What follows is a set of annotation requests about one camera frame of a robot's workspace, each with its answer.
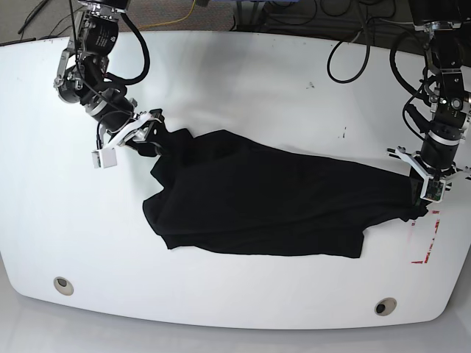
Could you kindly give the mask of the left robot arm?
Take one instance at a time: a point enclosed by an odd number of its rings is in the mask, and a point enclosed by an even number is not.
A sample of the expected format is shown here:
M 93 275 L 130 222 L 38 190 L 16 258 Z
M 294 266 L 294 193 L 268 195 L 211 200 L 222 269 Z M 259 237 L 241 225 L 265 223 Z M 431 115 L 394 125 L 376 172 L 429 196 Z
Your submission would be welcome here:
M 464 60 L 460 39 L 463 25 L 470 22 L 469 1 L 410 1 L 414 30 L 405 30 L 394 40 L 389 64 L 398 83 L 411 95 L 429 106 L 431 118 L 408 100 L 402 111 L 406 126 L 422 141 L 419 151 L 408 153 L 398 146 L 389 156 L 411 167 L 411 176 L 419 183 L 418 197 L 429 203 L 440 203 L 452 180 L 470 172 L 458 168 L 454 161 L 458 147 L 470 130 L 470 92 L 464 87 Z M 425 67 L 418 88 L 413 88 L 400 74 L 396 53 L 407 38 L 414 39 L 422 50 Z

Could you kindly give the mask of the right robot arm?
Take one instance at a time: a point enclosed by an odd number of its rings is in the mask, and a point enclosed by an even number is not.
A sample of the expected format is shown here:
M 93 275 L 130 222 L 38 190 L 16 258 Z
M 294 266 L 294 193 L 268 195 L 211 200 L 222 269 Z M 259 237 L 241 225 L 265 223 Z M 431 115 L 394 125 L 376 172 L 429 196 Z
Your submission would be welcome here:
M 96 147 L 110 143 L 129 147 L 143 157 L 164 153 L 165 132 L 160 109 L 150 117 L 137 113 L 137 104 L 127 98 L 127 89 L 142 82 L 150 69 L 150 53 L 143 35 L 127 15 L 128 1 L 83 1 L 81 10 L 70 10 L 71 35 L 63 50 L 54 88 L 66 103 L 80 104 L 96 121 Z M 109 54 L 118 39 L 123 20 L 135 35 L 144 58 L 142 71 L 125 79 L 108 71 Z

